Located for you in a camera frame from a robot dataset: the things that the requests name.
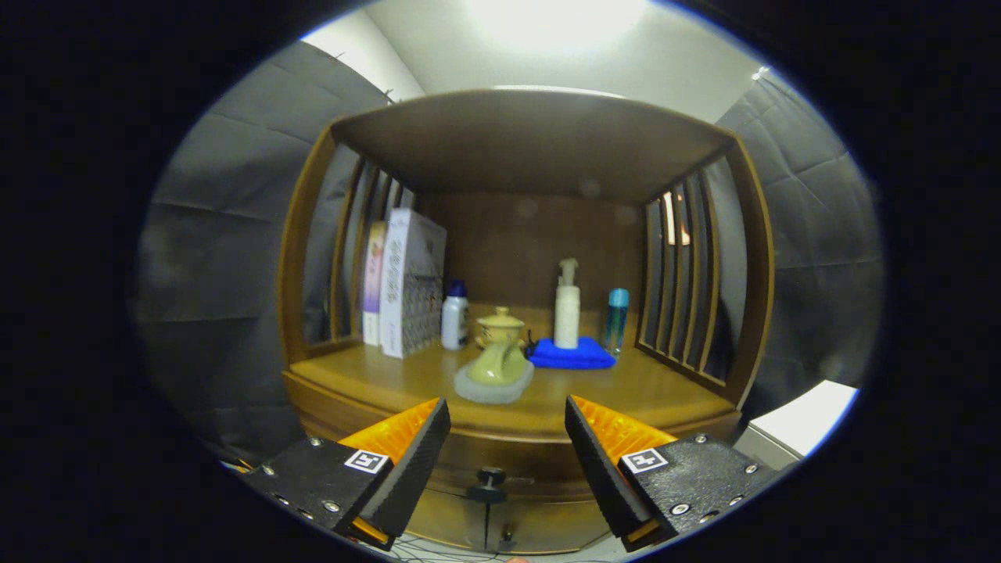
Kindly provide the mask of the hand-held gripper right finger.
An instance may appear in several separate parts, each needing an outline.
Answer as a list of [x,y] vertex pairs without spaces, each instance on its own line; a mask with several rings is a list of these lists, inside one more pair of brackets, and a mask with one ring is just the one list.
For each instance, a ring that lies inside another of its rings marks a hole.
[[780,474],[704,432],[678,438],[582,396],[566,397],[565,431],[628,552],[706,527]]

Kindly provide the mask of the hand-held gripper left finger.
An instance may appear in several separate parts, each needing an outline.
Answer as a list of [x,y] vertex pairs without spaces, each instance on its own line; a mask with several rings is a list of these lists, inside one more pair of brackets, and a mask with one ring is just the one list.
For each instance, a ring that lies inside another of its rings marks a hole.
[[301,439],[239,480],[289,515],[389,551],[410,525],[450,427],[447,400],[426,400],[341,439]]

